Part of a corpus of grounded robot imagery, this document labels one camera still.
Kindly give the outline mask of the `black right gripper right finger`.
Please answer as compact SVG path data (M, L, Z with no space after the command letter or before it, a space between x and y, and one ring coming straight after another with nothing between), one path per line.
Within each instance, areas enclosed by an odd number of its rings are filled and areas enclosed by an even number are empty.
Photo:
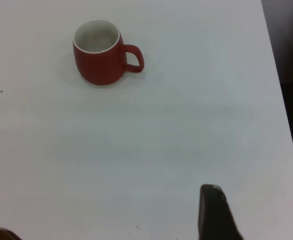
M242 240L227 198L221 187L203 184L200 187L198 211L200 240Z

